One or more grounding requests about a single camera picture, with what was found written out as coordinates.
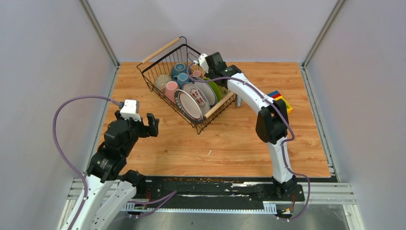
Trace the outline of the lime green plate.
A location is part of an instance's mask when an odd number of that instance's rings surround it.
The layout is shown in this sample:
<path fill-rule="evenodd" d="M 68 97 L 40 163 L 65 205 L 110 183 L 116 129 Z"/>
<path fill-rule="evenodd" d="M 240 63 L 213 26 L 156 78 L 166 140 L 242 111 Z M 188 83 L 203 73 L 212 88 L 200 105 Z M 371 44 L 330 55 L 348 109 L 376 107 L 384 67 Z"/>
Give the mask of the lime green plate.
<path fill-rule="evenodd" d="M 206 83 L 209 84 L 209 86 L 212 88 L 212 90 L 213 90 L 214 93 L 215 93 L 215 96 L 216 96 L 216 98 L 217 98 L 217 101 L 220 102 L 221 99 L 222 99 L 222 94 L 221 94 L 221 91 L 220 91 L 219 86 L 218 86 L 216 83 L 214 83 L 213 81 L 210 81 L 209 78 L 203 78 L 203 80 L 204 80 Z"/>

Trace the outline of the white plate green lettered rim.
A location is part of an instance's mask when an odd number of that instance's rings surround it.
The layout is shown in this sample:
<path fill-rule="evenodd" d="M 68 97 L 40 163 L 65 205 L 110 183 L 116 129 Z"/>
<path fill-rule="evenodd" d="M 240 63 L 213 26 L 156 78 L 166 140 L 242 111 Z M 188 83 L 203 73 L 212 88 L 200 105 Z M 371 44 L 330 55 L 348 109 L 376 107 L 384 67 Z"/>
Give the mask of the white plate green lettered rim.
<path fill-rule="evenodd" d="M 218 100 L 217 100 L 216 94 L 215 94 L 214 90 L 212 89 L 212 87 L 208 83 L 198 82 L 198 80 L 201 80 L 198 77 L 192 77 L 192 79 L 193 79 L 193 81 L 192 81 L 193 84 L 195 86 L 197 86 L 201 90 L 201 92 L 205 95 L 205 97 L 207 98 L 209 105 L 211 107 L 216 105 Z"/>

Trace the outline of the white plate red characters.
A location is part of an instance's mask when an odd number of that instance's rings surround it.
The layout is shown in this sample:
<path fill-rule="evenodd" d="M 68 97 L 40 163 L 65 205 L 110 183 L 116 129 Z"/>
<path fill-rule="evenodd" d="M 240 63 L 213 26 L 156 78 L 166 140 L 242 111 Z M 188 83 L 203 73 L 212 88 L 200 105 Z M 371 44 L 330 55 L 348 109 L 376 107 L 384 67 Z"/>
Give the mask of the white plate red characters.
<path fill-rule="evenodd" d="M 211 107 L 208 103 L 207 98 L 197 86 L 192 83 L 186 83 L 183 85 L 183 90 L 186 91 L 196 101 L 203 116 L 210 111 Z"/>

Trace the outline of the cream plate black splotch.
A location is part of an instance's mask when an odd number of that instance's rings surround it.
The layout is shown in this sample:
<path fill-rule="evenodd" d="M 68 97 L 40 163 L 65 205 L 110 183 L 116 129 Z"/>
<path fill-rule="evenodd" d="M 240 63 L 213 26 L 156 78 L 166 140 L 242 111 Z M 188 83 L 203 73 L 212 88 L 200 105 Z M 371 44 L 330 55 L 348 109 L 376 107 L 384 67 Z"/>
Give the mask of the cream plate black splotch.
<path fill-rule="evenodd" d="M 222 95 L 222 98 L 225 98 L 228 94 L 228 89 L 222 85 L 218 85 L 219 89 L 220 89 L 220 93 Z"/>

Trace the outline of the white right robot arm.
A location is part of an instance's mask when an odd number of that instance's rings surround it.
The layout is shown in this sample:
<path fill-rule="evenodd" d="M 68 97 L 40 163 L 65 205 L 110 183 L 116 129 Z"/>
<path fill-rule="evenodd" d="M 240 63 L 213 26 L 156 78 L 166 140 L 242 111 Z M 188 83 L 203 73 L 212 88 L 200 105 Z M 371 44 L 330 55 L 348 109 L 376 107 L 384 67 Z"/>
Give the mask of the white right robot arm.
<path fill-rule="evenodd" d="M 263 93 L 238 67 L 228 66 L 219 52 L 199 55 L 198 63 L 206 77 L 237 94 L 257 114 L 256 133 L 270 152 L 273 193 L 279 200 L 286 200 L 292 195 L 297 181 L 288 156 L 287 136 L 292 129 L 285 101 Z"/>

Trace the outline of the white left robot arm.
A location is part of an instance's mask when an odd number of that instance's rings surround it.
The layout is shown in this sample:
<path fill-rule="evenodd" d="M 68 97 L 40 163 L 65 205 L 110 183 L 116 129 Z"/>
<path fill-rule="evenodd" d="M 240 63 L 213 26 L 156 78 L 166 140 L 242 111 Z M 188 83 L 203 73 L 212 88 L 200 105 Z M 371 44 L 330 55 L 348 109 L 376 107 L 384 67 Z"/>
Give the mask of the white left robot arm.
<path fill-rule="evenodd" d="M 103 200 L 138 139 L 158 136 L 159 119 L 152 113 L 147 114 L 147 125 L 138 114 L 124 116 L 116 111 L 115 116 L 104 133 L 104 142 L 90 160 L 84 188 L 62 227 L 64 230 L 105 230 L 131 198 L 146 194 L 146 177 L 129 170 L 122 175 L 115 192 Z"/>

